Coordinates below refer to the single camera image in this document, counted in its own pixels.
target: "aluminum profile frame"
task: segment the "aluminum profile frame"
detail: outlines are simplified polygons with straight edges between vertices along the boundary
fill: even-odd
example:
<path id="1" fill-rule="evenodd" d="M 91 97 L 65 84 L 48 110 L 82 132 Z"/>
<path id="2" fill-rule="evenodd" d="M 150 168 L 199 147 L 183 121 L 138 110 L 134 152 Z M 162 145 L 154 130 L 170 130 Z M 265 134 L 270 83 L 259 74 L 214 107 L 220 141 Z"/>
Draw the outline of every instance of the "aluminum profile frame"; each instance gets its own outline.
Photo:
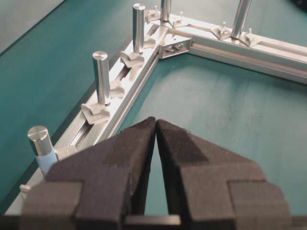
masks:
<path id="1" fill-rule="evenodd" d="M 99 141 L 116 134 L 128 111 L 132 107 L 143 86 L 159 61 L 160 44 L 167 34 L 180 35 L 191 39 L 188 53 L 203 58 L 217 60 L 234 66 L 273 75 L 283 79 L 307 84 L 307 48 L 290 43 L 255 35 L 260 41 L 253 47 L 248 47 L 237 39 L 219 40 L 212 29 L 219 26 L 194 19 L 183 18 L 171 14 L 170 19 L 180 18 L 183 26 L 174 28 L 171 23 L 161 23 L 160 20 L 145 23 L 145 34 L 155 39 L 153 48 L 144 50 L 144 64 L 140 68 L 126 68 L 119 58 L 109 72 L 110 81 L 119 79 L 125 89 L 123 98 L 114 98 L 108 110 L 111 117 L 108 121 L 90 126 L 80 111 L 55 145 L 61 148 L 74 145 L 81 151 Z M 124 50 L 133 51 L 133 42 Z M 87 104 L 97 102 L 96 91 L 88 99 Z M 35 185 L 42 179 L 39 169 L 28 182 Z M 20 211 L 22 196 L 19 194 L 9 210 Z"/>

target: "cylindrical metal post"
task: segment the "cylindrical metal post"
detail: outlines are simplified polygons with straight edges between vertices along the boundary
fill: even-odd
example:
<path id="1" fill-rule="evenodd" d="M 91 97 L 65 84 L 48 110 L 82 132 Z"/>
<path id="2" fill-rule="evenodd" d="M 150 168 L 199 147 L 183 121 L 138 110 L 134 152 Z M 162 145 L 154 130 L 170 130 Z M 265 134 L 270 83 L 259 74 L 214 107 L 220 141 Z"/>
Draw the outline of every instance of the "cylindrical metal post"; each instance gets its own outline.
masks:
<path id="1" fill-rule="evenodd" d="M 110 104 L 109 61 L 107 53 L 103 51 L 94 52 L 93 65 L 98 103 L 103 105 Z"/>
<path id="2" fill-rule="evenodd" d="M 238 10 L 236 12 L 236 19 L 234 22 L 234 27 L 231 33 L 232 38 L 239 38 L 242 34 L 246 18 L 248 16 L 248 11 L 250 9 L 252 0 L 240 0 Z"/>
<path id="3" fill-rule="evenodd" d="M 35 126 L 28 131 L 28 138 L 39 168 L 45 175 L 51 166 L 58 161 L 48 130 L 43 126 Z"/>
<path id="4" fill-rule="evenodd" d="M 161 0 L 161 20 L 168 22 L 171 13 L 172 0 Z"/>
<path id="5" fill-rule="evenodd" d="M 142 53 L 144 50 L 145 6 L 136 3 L 132 7 L 133 14 L 133 51 Z"/>

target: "bolt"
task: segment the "bolt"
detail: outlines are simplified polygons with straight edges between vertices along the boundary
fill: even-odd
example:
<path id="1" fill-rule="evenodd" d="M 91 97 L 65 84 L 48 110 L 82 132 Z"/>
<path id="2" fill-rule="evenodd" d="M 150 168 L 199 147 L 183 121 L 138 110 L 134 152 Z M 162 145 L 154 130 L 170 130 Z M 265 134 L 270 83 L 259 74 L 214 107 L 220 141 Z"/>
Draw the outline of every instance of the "bolt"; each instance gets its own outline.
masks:
<path id="1" fill-rule="evenodd" d="M 177 50 L 182 50 L 182 49 L 183 49 L 183 43 L 178 43 L 178 44 L 176 44 L 176 45 L 175 45 L 175 48 L 176 48 Z"/>

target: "green table surface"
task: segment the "green table surface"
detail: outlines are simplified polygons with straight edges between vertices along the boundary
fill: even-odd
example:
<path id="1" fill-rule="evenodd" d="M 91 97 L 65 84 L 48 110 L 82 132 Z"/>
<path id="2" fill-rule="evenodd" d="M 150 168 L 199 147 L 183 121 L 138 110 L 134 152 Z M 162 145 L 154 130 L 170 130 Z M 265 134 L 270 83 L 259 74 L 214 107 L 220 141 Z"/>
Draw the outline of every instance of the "green table surface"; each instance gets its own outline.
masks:
<path id="1" fill-rule="evenodd" d="M 147 8 L 159 0 L 141 0 Z M 232 27 L 239 0 L 177 0 L 172 13 Z M 26 133 L 55 132 L 94 80 L 91 55 L 117 52 L 131 33 L 132 0 L 66 0 L 0 57 L 0 212 L 36 165 Z M 307 14 L 289 0 L 255 0 L 246 28 L 307 46 Z M 307 86 L 216 61 L 181 55 L 161 61 L 121 129 L 148 116 L 257 161 L 293 215 L 307 215 Z M 147 214 L 166 214 L 154 150 Z"/>

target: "metal rod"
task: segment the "metal rod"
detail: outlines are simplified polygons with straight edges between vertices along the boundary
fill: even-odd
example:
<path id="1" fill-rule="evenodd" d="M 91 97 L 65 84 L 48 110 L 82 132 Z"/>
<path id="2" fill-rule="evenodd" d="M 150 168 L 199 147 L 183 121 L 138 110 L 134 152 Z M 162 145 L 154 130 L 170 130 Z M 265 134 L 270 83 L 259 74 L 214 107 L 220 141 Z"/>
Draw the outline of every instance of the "metal rod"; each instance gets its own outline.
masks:
<path id="1" fill-rule="evenodd" d="M 252 0 L 240 0 L 238 10 L 236 12 L 236 18 L 233 26 L 233 30 L 231 33 L 232 38 L 239 38 L 242 34 L 248 11 L 250 9 Z"/>
<path id="2" fill-rule="evenodd" d="M 133 13 L 133 51 L 142 53 L 144 49 L 144 25 L 145 25 L 145 6 L 136 3 L 132 7 Z"/>
<path id="3" fill-rule="evenodd" d="M 111 102 L 111 97 L 109 80 L 109 61 L 107 58 L 107 53 L 104 51 L 94 52 L 93 65 L 98 103 L 108 105 Z"/>
<path id="4" fill-rule="evenodd" d="M 49 132 L 43 126 L 35 126 L 28 131 L 28 138 L 35 153 L 38 166 L 45 175 L 51 166 L 58 161 Z"/>
<path id="5" fill-rule="evenodd" d="M 161 20 L 168 22 L 171 13 L 172 0 L 161 0 Z"/>

